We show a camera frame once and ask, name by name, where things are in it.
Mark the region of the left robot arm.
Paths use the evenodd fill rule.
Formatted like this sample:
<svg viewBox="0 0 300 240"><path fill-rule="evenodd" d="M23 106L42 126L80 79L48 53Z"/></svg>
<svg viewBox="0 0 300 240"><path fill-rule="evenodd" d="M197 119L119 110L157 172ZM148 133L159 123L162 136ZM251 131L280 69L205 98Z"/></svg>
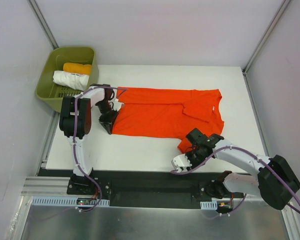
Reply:
<svg viewBox="0 0 300 240"><path fill-rule="evenodd" d="M73 171L68 182L68 195L101 194L102 190L94 179L93 165L85 144L92 128L92 108L100 112L99 124L112 134L119 111L111 103L116 96L116 87L109 84L92 84L75 96L62 99L59 129L67 138L73 159Z"/></svg>

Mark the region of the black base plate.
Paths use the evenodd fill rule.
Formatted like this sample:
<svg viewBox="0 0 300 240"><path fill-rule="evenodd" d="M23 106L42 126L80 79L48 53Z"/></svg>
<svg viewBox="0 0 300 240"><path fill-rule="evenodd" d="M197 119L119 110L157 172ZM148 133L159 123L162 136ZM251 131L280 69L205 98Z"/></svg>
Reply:
<svg viewBox="0 0 300 240"><path fill-rule="evenodd" d="M71 176L66 193L83 196L97 193L109 200L112 207L199 209L201 202L211 201L205 188L218 176L210 172L173 175L169 172L95 170L90 178Z"/></svg>

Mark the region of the orange t shirt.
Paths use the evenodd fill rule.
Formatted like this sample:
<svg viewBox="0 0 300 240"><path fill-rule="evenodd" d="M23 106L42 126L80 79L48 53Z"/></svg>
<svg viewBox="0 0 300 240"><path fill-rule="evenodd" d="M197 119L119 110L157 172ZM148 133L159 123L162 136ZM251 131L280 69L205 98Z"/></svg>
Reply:
<svg viewBox="0 0 300 240"><path fill-rule="evenodd" d="M191 143L186 135L193 129L220 135L224 121L219 110L219 89L184 90L123 87L117 99L123 104L113 134L179 139L178 149L186 153Z"/></svg>

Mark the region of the aluminium corner post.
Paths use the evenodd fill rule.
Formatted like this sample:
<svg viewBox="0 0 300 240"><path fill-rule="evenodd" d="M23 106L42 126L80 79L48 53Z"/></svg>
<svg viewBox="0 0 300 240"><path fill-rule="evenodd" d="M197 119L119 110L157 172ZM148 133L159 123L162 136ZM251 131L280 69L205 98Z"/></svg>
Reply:
<svg viewBox="0 0 300 240"><path fill-rule="evenodd" d="M41 11L41 8L36 0L27 0L31 10L33 11L37 21L39 22L40 27L42 28L48 42L50 43L51 47L55 50L59 47L51 28Z"/></svg>
<svg viewBox="0 0 300 240"><path fill-rule="evenodd" d="M280 20L282 19L283 15L285 14L286 10L288 9L289 5L292 3L292 0L283 0L275 12L273 18L271 19L269 25L267 26L265 32L263 33L261 39L259 40L258 44L256 45L252 55L250 56L247 64L242 69L242 74L244 76L247 75L248 71L252 67L253 63L256 61L257 57L261 53L262 49L265 47L267 41L269 40L270 36L272 35L273 31L279 24Z"/></svg>

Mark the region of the rolled white t shirt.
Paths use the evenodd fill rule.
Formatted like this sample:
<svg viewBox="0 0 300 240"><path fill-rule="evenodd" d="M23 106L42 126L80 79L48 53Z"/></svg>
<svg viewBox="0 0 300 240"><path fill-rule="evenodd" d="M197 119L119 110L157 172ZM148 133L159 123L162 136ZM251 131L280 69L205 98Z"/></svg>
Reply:
<svg viewBox="0 0 300 240"><path fill-rule="evenodd" d="M56 70L53 73L53 82L63 87L84 91L88 85L89 77L90 76L86 74Z"/></svg>

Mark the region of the rolled yellow t shirt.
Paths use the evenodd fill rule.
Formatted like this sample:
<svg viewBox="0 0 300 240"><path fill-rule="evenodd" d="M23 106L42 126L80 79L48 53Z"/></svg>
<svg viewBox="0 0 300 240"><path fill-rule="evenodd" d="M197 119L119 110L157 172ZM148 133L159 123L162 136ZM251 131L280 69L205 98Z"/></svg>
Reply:
<svg viewBox="0 0 300 240"><path fill-rule="evenodd" d="M63 64L63 71L68 73L90 75L91 70L92 70L91 64L80 64L80 63L73 63L73 62L66 62Z"/></svg>

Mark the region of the green plastic basket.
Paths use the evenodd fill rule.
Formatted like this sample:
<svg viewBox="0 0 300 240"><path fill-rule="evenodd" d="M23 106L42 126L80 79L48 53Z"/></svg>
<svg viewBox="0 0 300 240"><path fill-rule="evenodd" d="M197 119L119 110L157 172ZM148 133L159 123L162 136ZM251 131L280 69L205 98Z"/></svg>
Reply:
<svg viewBox="0 0 300 240"><path fill-rule="evenodd" d="M60 112L63 97L85 91L99 79L96 52L88 46L59 47L43 68L35 94L54 111Z"/></svg>

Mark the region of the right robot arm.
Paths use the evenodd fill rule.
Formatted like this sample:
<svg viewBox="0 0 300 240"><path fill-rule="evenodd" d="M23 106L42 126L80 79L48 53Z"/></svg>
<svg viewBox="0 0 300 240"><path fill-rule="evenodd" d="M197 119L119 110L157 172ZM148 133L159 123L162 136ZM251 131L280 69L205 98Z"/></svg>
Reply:
<svg viewBox="0 0 300 240"><path fill-rule="evenodd" d="M190 163L188 171L202 167L214 158L246 172L224 171L204 188L212 198L222 199L231 193L243 193L261 197L272 208L282 210L300 189L299 179L280 155L256 155L218 134L206 136L197 128L189 132L186 139L192 147L185 153L185 159Z"/></svg>

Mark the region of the aluminium rail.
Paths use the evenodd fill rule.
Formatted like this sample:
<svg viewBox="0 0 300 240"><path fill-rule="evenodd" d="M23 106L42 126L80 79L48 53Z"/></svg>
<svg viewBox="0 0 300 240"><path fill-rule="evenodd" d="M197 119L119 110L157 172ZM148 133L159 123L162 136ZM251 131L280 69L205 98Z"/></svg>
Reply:
<svg viewBox="0 0 300 240"><path fill-rule="evenodd" d="M65 195L89 198L94 195L112 202L122 202L124 198L135 195L143 200L163 196L174 198L182 195L196 201L211 199L205 193L211 182L210 174L177 176L162 172L101 172L95 181L101 187L100 194L67 194L69 177L34 176L27 177L22 189L29 195Z"/></svg>

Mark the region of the left aluminium corner post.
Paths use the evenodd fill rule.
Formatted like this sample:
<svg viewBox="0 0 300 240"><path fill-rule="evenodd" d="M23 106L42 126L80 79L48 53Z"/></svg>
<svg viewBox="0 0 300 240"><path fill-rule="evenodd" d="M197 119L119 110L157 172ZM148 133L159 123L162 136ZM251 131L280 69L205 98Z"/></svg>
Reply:
<svg viewBox="0 0 300 240"><path fill-rule="evenodd" d="M31 10L33 11L37 21L39 22L40 27L42 28L48 42L50 43L51 47L55 50L59 47L51 28L41 11L41 8L36 0L27 0Z"/></svg>

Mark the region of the right aluminium corner post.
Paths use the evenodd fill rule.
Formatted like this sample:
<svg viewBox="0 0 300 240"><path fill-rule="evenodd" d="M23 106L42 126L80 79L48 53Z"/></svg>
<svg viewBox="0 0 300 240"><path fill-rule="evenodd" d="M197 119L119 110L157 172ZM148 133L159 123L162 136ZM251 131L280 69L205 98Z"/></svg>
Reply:
<svg viewBox="0 0 300 240"><path fill-rule="evenodd" d="M263 33L261 39L259 40L258 44L256 45L252 55L250 56L247 64L242 69L242 74L244 76L247 75L248 71L252 67L253 63L256 61L257 57L261 53L262 49L265 47L267 41L269 40L270 36L272 35L273 31L279 24L280 20L282 19L283 15L285 14L286 10L288 9L289 5L292 3L292 0L283 0L275 12L273 18L271 19L269 25L267 26L265 32Z"/></svg>

